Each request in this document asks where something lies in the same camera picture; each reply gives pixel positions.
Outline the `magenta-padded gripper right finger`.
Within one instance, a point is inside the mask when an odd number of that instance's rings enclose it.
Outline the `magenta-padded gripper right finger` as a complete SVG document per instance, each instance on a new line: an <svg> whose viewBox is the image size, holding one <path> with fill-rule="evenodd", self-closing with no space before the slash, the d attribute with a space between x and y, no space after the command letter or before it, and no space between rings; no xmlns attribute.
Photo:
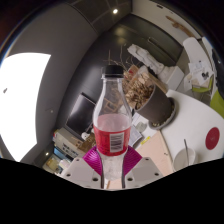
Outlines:
<svg viewBox="0 0 224 224"><path fill-rule="evenodd" d="M123 189L140 188L163 177L150 157L142 157L128 147L123 159L121 183Z"/></svg>

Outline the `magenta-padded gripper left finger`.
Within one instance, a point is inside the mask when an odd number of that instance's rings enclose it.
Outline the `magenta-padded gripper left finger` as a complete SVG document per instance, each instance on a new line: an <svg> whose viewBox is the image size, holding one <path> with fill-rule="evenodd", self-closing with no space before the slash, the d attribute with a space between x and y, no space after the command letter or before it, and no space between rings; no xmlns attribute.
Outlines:
<svg viewBox="0 0 224 224"><path fill-rule="evenodd" d="M103 188L103 164L95 147L82 158L75 158L61 177L84 188Z"/></svg>

